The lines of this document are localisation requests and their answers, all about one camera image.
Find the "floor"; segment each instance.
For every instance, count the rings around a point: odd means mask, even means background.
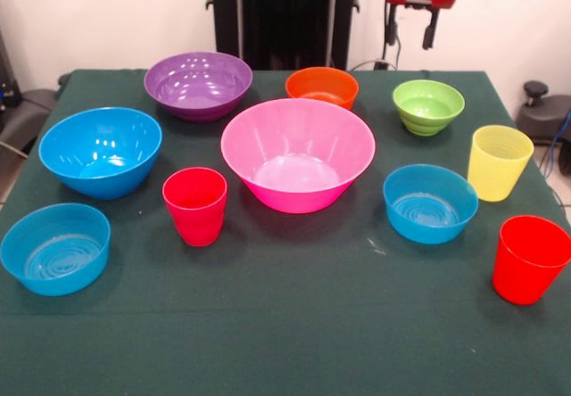
[[[547,150],[547,147],[536,146],[534,159],[539,165],[543,154]],[[566,207],[565,211],[567,214],[567,220],[571,224],[571,177],[564,177],[559,173],[559,166],[557,165],[557,154],[555,155],[556,163],[553,166],[553,171],[547,178],[547,184],[553,188],[561,199],[564,205],[569,205]],[[0,153],[0,210],[8,198],[10,191],[16,179],[20,175],[21,169],[25,160],[16,156],[15,154],[9,153],[6,150]]]
[[[546,146],[535,146],[534,159],[537,165],[540,164],[546,150]],[[559,166],[557,165],[558,156],[559,149],[556,150],[555,165],[553,166],[553,171],[550,176],[547,178],[547,185],[557,193],[564,206],[569,206],[565,207],[565,213],[567,215],[567,221],[571,224],[571,177],[565,177],[559,172]],[[543,164],[542,173],[544,173],[545,168],[546,166]]]
[[[24,167],[25,160],[14,153],[2,150],[0,153],[0,210],[8,198],[16,179]]]

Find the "green tablecloth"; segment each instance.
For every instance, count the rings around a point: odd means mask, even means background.
[[[466,110],[438,136],[402,127],[394,87],[414,72],[359,72],[354,111],[373,129],[371,167],[326,210],[286,215],[242,185],[219,152],[234,113],[185,123],[158,109],[142,70],[78,70],[45,129],[98,106],[129,106],[161,123],[149,178],[132,195],[97,202],[44,169],[37,148],[0,211],[0,235],[25,214],[85,202],[112,223],[102,276],[82,292],[44,298],[0,270],[0,394],[45,395],[563,395],[571,394],[571,280],[519,308],[491,286],[501,222],[533,213],[566,225],[534,164],[505,202],[481,203],[451,243],[395,234],[382,184],[393,169],[433,163],[466,174],[472,132],[511,124],[485,74],[435,72]],[[286,72],[256,72],[238,108],[285,96]],[[188,166],[228,179],[220,239],[185,246],[161,184]]]

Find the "yellow cup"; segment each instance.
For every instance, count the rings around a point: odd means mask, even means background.
[[[515,128],[483,126],[472,136],[468,182],[478,198],[500,202],[508,197],[534,153],[534,143]]]

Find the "blue bowl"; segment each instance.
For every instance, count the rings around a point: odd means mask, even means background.
[[[428,164],[395,170],[387,177],[383,194],[396,232],[423,244],[456,238],[478,209],[476,191],[465,178]]]
[[[129,108],[83,111],[51,127],[39,158],[65,185],[98,200],[133,192],[151,171],[162,131],[144,112]]]
[[[109,256],[111,226],[98,209],[63,203],[16,222],[0,244],[6,270],[30,291],[57,296],[96,280]]]

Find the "bowl rim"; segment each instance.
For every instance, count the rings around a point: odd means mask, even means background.
[[[149,153],[147,155],[147,157],[138,162],[135,166],[133,167],[129,167],[128,169],[119,169],[117,172],[115,173],[111,173],[109,175],[104,175],[104,176],[95,176],[95,177],[79,177],[79,176],[75,176],[75,175],[69,175],[66,173],[63,173],[61,171],[56,171],[55,169],[53,169],[51,166],[48,166],[46,163],[46,160],[44,158],[44,154],[42,153],[43,151],[43,145],[44,145],[44,141],[48,138],[48,136],[52,133],[53,130],[55,130],[55,128],[61,126],[61,124],[67,123],[70,120],[76,119],[76,118],[81,118],[81,116],[88,114],[88,113],[96,113],[96,112],[101,112],[101,111],[109,111],[111,109],[114,110],[119,110],[119,111],[126,111],[127,113],[133,113],[136,115],[142,115],[144,118],[148,118],[159,130],[159,141],[157,142],[157,145],[154,147],[153,151],[151,153]],[[53,124],[42,136],[42,140],[40,140],[39,143],[39,147],[37,149],[37,154],[39,156],[40,161],[42,161],[42,164],[44,165],[44,167],[46,167],[46,169],[50,170],[52,173],[54,173],[56,176],[59,177],[65,177],[68,179],[74,179],[74,180],[104,180],[108,177],[116,177],[118,175],[124,174],[124,173],[128,173],[133,169],[137,169],[141,166],[143,166],[144,164],[146,164],[149,160],[151,160],[156,154],[157,152],[159,152],[159,149],[161,148],[161,144],[162,144],[162,129],[161,129],[161,125],[159,124],[159,122],[153,118],[151,115],[149,115],[146,112],[143,111],[139,111],[137,109],[133,109],[133,108],[125,108],[122,106],[107,106],[107,107],[103,107],[103,108],[94,108],[94,109],[89,109],[86,111],[80,111],[78,113],[75,113],[73,115],[70,115],[69,117],[64,118],[63,120],[60,120],[58,122],[56,122],[55,124]]]
[[[391,173],[389,173],[389,175],[386,177],[385,182],[383,183],[383,197],[385,199],[385,207],[387,208],[391,208],[393,209],[393,205],[391,203],[388,202],[387,199],[387,194],[386,194],[386,187],[387,184],[390,182],[390,180],[392,178],[395,177],[395,175],[397,175],[398,173],[400,173],[401,171],[407,170],[407,169],[411,169],[411,168],[430,168],[430,169],[437,169],[440,171],[444,171],[445,173],[448,173],[449,175],[455,177],[458,181],[463,182],[467,187],[468,187],[468,191],[470,191],[470,196],[472,198],[474,198],[476,200],[476,206],[474,208],[474,210],[472,210],[472,213],[465,219],[461,220],[460,222],[456,222],[453,225],[448,225],[446,227],[443,226],[438,226],[438,225],[425,225],[425,224],[419,224],[418,222],[409,219],[406,216],[401,215],[400,213],[398,213],[398,215],[406,220],[408,220],[409,222],[412,222],[415,225],[419,225],[422,227],[428,227],[428,228],[434,228],[434,229],[438,229],[438,228],[446,228],[446,229],[450,229],[450,228],[456,228],[456,227],[462,227],[465,226],[478,212],[478,208],[480,206],[480,201],[478,199],[476,190],[474,189],[474,187],[464,178],[462,177],[459,173],[455,172],[454,170],[450,170],[450,169],[446,169],[445,167],[442,166],[436,166],[434,164],[425,164],[425,163],[418,163],[418,164],[408,164],[405,166],[401,166],[395,170],[393,170]]]
[[[202,106],[202,107],[192,107],[192,108],[187,108],[187,107],[181,107],[181,106],[176,106],[175,104],[170,104],[170,103],[165,103],[163,100],[159,99],[156,94],[152,91],[152,89],[149,87],[149,76],[151,74],[151,72],[156,69],[160,64],[165,63],[169,60],[174,60],[177,59],[179,57],[182,56],[188,56],[188,55],[193,55],[193,54],[209,54],[209,55],[223,55],[226,56],[227,58],[229,58],[230,60],[233,60],[235,62],[237,62],[238,64],[243,65],[243,67],[245,67],[248,70],[248,79],[245,82],[245,87],[244,89],[236,96],[232,97],[231,99],[226,100],[225,102],[221,102],[218,103],[214,106]],[[145,77],[143,79],[143,85],[145,86],[145,91],[148,95],[151,96],[151,98],[163,105],[163,106],[167,106],[173,109],[178,109],[181,111],[205,111],[208,109],[213,109],[213,108],[219,108],[222,106],[226,106],[232,102],[234,102],[236,99],[242,97],[246,91],[248,91],[248,89],[250,88],[250,86],[252,85],[252,81],[253,81],[253,72],[252,72],[252,68],[250,67],[250,65],[248,65],[248,63],[246,63],[244,60],[240,59],[239,57],[236,57],[235,55],[232,54],[228,54],[228,53],[221,53],[218,51],[190,51],[187,53],[180,53],[180,54],[174,54],[174,55],[170,55],[169,57],[165,57],[164,59],[156,62],[155,64],[153,64],[153,66],[151,66],[145,73]]]
[[[457,97],[460,98],[462,105],[459,107],[459,109],[458,109],[457,111],[455,111],[455,112],[453,112],[451,115],[447,115],[447,116],[445,116],[445,117],[431,117],[431,116],[424,116],[424,115],[423,115],[423,116],[419,116],[419,115],[417,115],[417,114],[415,114],[415,113],[412,113],[412,112],[407,111],[406,109],[402,108],[402,107],[399,105],[399,103],[397,102],[395,96],[396,96],[398,90],[401,89],[402,87],[406,87],[406,86],[409,86],[409,85],[411,85],[411,84],[417,84],[417,83],[419,83],[419,82],[422,83],[422,84],[433,84],[433,85],[437,85],[437,86],[439,86],[439,87],[444,87],[445,89],[447,89],[447,90],[449,90],[449,91],[452,91],[452,93],[453,93],[454,95],[456,95]],[[399,84],[398,86],[396,86],[396,87],[394,88],[394,90],[393,90],[393,103],[394,103],[394,105],[397,107],[397,109],[398,109],[399,111],[401,111],[401,112],[403,112],[403,113],[405,113],[405,114],[407,114],[407,115],[410,115],[410,116],[413,116],[413,117],[416,117],[416,118],[420,118],[420,119],[422,119],[422,120],[432,120],[432,121],[438,121],[438,120],[445,121],[445,120],[448,120],[448,119],[456,118],[456,117],[458,117],[458,116],[464,111],[464,109],[466,108],[466,99],[464,99],[464,96],[462,95],[462,93],[461,93],[460,91],[458,91],[458,89],[454,88],[454,87],[451,86],[450,84],[446,84],[446,83],[441,82],[441,81],[435,81],[435,80],[433,80],[433,79],[411,79],[411,80],[409,80],[409,81],[405,81],[405,82],[400,83],[400,84]]]
[[[309,190],[309,191],[283,191],[283,190],[277,190],[276,188],[273,187],[269,187],[269,186],[265,186],[262,184],[258,184],[253,182],[250,178],[248,177],[244,177],[242,175],[242,172],[237,171],[236,168],[228,161],[228,157],[226,154],[226,148],[224,146],[225,143],[225,139],[228,135],[228,130],[230,128],[232,128],[233,125],[236,124],[236,121],[243,119],[243,118],[247,118],[247,115],[253,110],[253,109],[257,109],[258,107],[263,107],[263,106],[267,106],[269,103],[274,103],[274,102],[296,102],[296,103],[307,103],[308,106],[322,106],[322,107],[326,107],[326,108],[330,108],[331,111],[334,112],[347,112],[348,115],[350,115],[349,118],[354,119],[355,122],[357,124],[359,124],[360,126],[362,126],[363,128],[365,128],[365,133],[368,134],[368,140],[370,141],[370,144],[372,145],[371,148],[371,153],[369,155],[369,157],[364,160],[364,164],[362,166],[360,166],[358,171],[354,172],[354,175],[351,177],[346,177],[343,180],[340,180],[338,183],[336,183],[333,186],[328,186],[325,188],[320,188],[320,189],[313,189],[313,190]],[[222,136],[220,136],[220,150],[222,151],[222,158],[224,159],[224,162],[230,167],[230,169],[232,171],[234,171],[234,173],[236,173],[242,180],[247,181],[249,184],[253,184],[255,186],[258,186],[260,188],[269,190],[269,191],[273,191],[276,193],[283,193],[283,194],[315,194],[315,193],[322,193],[331,189],[336,189],[339,188],[340,186],[346,185],[351,183],[353,180],[355,180],[357,177],[359,177],[361,174],[363,174],[363,172],[368,168],[368,166],[370,166],[371,162],[373,162],[373,159],[375,158],[375,153],[377,152],[377,141],[375,139],[375,136],[373,135],[373,131],[371,130],[371,128],[367,125],[367,123],[359,116],[357,116],[354,112],[352,111],[348,111],[347,109],[345,109],[342,106],[339,106],[337,104],[333,104],[333,103],[328,103],[328,102],[323,102],[320,100],[314,100],[314,99],[305,99],[305,98],[278,98],[278,99],[273,99],[273,100],[268,100],[266,102],[261,102],[261,103],[257,103],[254,106],[250,106],[247,109],[244,109],[243,111],[241,111],[240,113],[238,113],[225,127],[224,127],[224,131],[222,132]]]
[[[45,207],[33,210],[30,213],[24,215],[22,218],[18,219],[18,221],[16,221],[10,227],[8,232],[4,235],[4,238],[2,239],[2,242],[0,243],[0,263],[2,263],[2,266],[4,267],[4,269],[8,273],[10,273],[12,276],[16,277],[20,281],[53,282],[54,280],[59,280],[59,279],[63,279],[63,278],[72,276],[72,275],[76,274],[78,271],[80,271],[81,269],[85,268],[85,266],[84,266],[84,267],[81,267],[81,268],[78,268],[78,269],[72,271],[71,273],[64,274],[62,276],[56,276],[56,277],[49,278],[49,279],[43,279],[43,278],[26,277],[23,274],[15,272],[14,270],[6,267],[6,264],[4,262],[4,244],[5,244],[5,241],[10,236],[11,232],[14,229],[16,229],[16,227],[24,225],[25,221],[34,215],[37,215],[40,213],[45,213],[46,211],[50,211],[50,210],[54,210],[54,209],[68,209],[68,208],[84,209],[86,211],[89,211],[92,214],[99,216],[100,218],[103,218],[102,222],[104,223],[105,232],[106,232],[105,240],[102,243],[102,246],[99,249],[99,252],[87,263],[87,265],[93,263],[97,258],[99,258],[101,255],[103,255],[103,252],[105,252],[105,250],[109,249],[109,243],[111,241],[111,223],[109,222],[109,219],[107,219],[107,217],[103,214],[102,211],[100,211],[99,209],[96,209],[93,206],[90,206],[88,204],[84,204],[81,202],[58,202],[56,204],[50,204],[49,206],[45,206]]]
[[[298,96],[295,96],[294,94],[292,94],[292,92],[290,91],[290,84],[293,82],[293,79],[296,79],[298,76],[300,76],[304,73],[311,73],[311,72],[314,72],[316,70],[326,70],[329,72],[337,73],[337,74],[341,75],[342,77],[350,80],[352,85],[355,87],[355,92],[352,94],[352,96],[350,98],[344,99],[343,103],[353,102],[357,98],[357,95],[359,95],[359,81],[351,73],[349,73],[347,70],[331,68],[329,66],[310,66],[309,68],[299,69],[299,70],[296,70],[295,72],[291,73],[289,75],[289,77],[287,77],[287,79],[285,80],[285,91],[287,92],[287,95],[289,95],[289,97],[292,99],[303,99],[303,98],[305,98],[305,97],[298,97]]]

